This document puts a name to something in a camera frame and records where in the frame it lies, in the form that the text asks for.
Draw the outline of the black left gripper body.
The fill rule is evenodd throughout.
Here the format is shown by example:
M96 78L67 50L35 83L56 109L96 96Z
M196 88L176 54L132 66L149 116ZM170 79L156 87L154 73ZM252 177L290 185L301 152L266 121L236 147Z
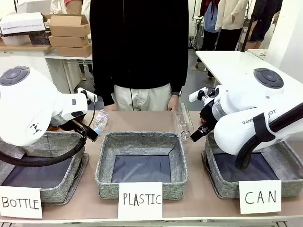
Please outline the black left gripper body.
M52 126L57 126L63 131L75 131L80 135L84 134L83 127L85 124L82 123L86 114L82 114L72 120L66 121L60 115L52 117Z

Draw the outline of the person's left hand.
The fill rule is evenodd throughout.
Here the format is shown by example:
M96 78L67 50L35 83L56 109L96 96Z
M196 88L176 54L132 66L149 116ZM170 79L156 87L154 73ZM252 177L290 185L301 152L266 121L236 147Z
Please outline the person's left hand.
M171 98L168 102L167 110L171 111L174 107L178 106L179 96L171 95Z

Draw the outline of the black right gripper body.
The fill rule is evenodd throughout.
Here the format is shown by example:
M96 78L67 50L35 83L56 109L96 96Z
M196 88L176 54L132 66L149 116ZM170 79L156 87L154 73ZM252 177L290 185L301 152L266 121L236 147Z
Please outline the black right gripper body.
M212 112L213 104L214 103L207 103L200 112L202 125L206 126L208 129L214 129L217 123Z

